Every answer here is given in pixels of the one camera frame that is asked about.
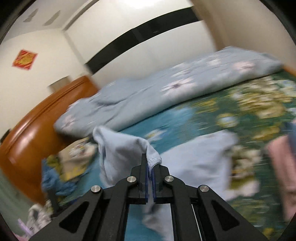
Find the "beige fleece cartoon garment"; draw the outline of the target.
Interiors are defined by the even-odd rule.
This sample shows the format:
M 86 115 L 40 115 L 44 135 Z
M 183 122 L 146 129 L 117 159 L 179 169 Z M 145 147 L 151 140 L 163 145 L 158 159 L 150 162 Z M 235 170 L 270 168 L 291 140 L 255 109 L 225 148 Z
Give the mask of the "beige fleece cartoon garment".
M 73 142 L 57 155 L 48 156 L 46 164 L 58 173 L 61 181 L 72 181 L 85 173 L 96 152 L 97 144 L 87 137 Z

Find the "orange wooden headboard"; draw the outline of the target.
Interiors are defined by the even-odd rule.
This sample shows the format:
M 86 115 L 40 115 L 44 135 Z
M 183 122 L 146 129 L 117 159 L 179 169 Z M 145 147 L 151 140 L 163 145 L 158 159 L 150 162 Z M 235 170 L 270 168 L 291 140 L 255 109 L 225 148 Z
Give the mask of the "orange wooden headboard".
M 73 138 L 58 134 L 54 123 L 69 105 L 98 90 L 88 76 L 79 77 L 34 107 L 1 144 L 2 172 L 32 202 L 45 203 L 42 160 L 74 142 Z

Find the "white wardrobe with black stripe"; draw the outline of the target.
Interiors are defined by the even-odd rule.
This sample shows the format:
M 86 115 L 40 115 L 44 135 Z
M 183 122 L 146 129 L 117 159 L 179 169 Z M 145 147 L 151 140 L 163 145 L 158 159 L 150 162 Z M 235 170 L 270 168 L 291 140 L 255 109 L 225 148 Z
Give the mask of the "white wardrobe with black stripe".
M 216 51 L 191 1 L 91 1 L 64 32 L 99 85 L 143 78 Z

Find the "blue floral plush blanket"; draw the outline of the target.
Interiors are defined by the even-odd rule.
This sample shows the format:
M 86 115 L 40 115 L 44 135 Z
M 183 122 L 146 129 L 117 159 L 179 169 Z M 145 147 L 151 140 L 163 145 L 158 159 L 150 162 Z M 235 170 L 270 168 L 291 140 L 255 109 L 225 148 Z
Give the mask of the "blue floral plush blanket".
M 292 218 L 280 198 L 273 150 L 295 132 L 295 76 L 281 70 L 234 80 L 228 73 L 172 68 L 119 79 L 69 105 L 57 132 L 92 137 L 104 187 L 126 177 L 146 154 L 185 184 L 208 185 L 267 238 Z

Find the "red square wall decoration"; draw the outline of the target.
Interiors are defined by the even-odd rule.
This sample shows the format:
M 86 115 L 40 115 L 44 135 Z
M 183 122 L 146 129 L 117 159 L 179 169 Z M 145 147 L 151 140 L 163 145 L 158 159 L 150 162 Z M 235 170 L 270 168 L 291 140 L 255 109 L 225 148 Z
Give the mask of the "red square wall decoration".
M 37 53 L 22 49 L 13 61 L 13 66 L 25 70 L 30 70 L 37 55 Z

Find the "pink folded fleece garment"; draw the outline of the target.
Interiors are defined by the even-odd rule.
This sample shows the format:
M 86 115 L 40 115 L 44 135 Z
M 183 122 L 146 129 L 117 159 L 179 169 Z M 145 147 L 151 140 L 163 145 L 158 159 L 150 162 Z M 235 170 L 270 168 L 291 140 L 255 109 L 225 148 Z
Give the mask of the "pink folded fleece garment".
M 290 221 L 295 214 L 295 155 L 288 136 L 278 137 L 266 146 L 277 178 L 283 206 L 283 217 Z

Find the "dark blue folded garment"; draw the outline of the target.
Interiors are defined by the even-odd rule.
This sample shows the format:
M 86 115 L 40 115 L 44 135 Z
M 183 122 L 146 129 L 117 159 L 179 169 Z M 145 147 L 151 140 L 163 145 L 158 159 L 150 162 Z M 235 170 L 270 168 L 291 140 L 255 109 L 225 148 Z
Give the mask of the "dark blue folded garment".
M 289 142 L 292 146 L 295 146 L 295 123 L 292 122 L 286 122 L 284 124 L 285 127 L 285 133 L 288 135 Z

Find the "grey-blue floral quilt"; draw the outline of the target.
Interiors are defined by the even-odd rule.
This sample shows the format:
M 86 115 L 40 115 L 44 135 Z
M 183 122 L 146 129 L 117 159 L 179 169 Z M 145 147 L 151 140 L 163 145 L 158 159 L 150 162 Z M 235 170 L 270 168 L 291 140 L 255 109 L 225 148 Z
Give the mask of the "grey-blue floral quilt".
M 226 47 L 144 79 L 118 79 L 69 105 L 54 129 L 77 138 L 97 126 L 120 131 L 181 102 L 281 69 L 281 61 L 269 54 Z

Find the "light blue printed t-shirt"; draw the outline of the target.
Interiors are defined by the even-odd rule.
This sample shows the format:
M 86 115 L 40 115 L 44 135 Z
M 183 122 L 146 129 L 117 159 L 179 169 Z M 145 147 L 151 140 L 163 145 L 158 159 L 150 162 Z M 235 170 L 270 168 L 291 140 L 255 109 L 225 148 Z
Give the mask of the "light blue printed t-shirt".
M 106 187 L 127 177 L 145 154 L 150 171 L 156 164 L 162 164 L 185 184 L 193 187 L 205 184 L 223 199 L 227 197 L 231 173 L 229 151 L 238 143 L 238 136 L 233 132 L 222 130 L 199 136 L 162 154 L 148 140 L 103 126 L 93 130 L 93 138 L 100 154 L 100 179 Z

